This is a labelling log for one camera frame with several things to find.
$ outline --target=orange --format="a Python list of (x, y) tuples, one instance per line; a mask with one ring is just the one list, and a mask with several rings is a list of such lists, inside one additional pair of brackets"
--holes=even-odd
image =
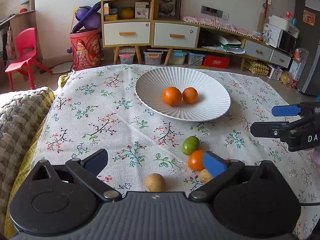
[(162, 99), (170, 106), (177, 106), (181, 98), (182, 94), (176, 87), (168, 87), (162, 93)]
[(202, 171), (204, 169), (203, 166), (203, 154), (204, 150), (196, 150), (194, 151), (188, 160), (188, 166), (193, 171)]
[(188, 104), (193, 104), (198, 100), (198, 92), (194, 88), (186, 88), (182, 93), (183, 100)]

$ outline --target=electrical outlet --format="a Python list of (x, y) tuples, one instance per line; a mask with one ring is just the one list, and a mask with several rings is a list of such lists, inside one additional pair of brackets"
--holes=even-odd
[(223, 11), (202, 5), (200, 13), (221, 18)]
[(222, 12), (222, 17), (221, 18), (224, 19), (224, 20), (229, 20), (229, 14), (226, 13), (226, 12)]

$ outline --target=ribbed white bowl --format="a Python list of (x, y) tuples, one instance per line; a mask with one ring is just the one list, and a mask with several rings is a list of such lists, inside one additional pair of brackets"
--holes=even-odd
[[(177, 87), (181, 93), (193, 87), (199, 98), (194, 104), (181, 100), (178, 106), (169, 106), (162, 100), (167, 87)], [(214, 78), (182, 67), (161, 67), (140, 76), (135, 84), (138, 98), (151, 110), (178, 120), (204, 122), (225, 114), (230, 107), (230, 96)]]

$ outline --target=red chair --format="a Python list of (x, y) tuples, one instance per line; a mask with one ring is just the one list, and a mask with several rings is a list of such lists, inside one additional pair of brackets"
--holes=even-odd
[(24, 76), (29, 77), (30, 89), (35, 89), (35, 83), (33, 80), (32, 73), (32, 64), (37, 65), (39, 68), (42, 68), (44, 71), (52, 74), (52, 70), (43, 66), (41, 63), (36, 61), (37, 58), (37, 38), (36, 38), (36, 28), (29, 28), (21, 32), (16, 37), (16, 47), (19, 52), (19, 59), (17, 62), (10, 64), (9, 67), (5, 70), (5, 72), (9, 76), (9, 82), (11, 90), (13, 90), (13, 82), (12, 82), (12, 71), (18, 71)]

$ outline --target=purple ball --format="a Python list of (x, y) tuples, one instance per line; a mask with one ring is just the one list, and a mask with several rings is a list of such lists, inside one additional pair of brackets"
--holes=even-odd
[(93, 31), (101, 27), (101, 14), (98, 12), (92, 13), (87, 19), (83, 22), (84, 27), (89, 30)]
[(78, 21), (80, 21), (87, 13), (88, 11), (91, 9), (90, 6), (84, 6), (84, 7), (81, 7), (79, 8), (77, 11), (76, 11), (76, 19)]

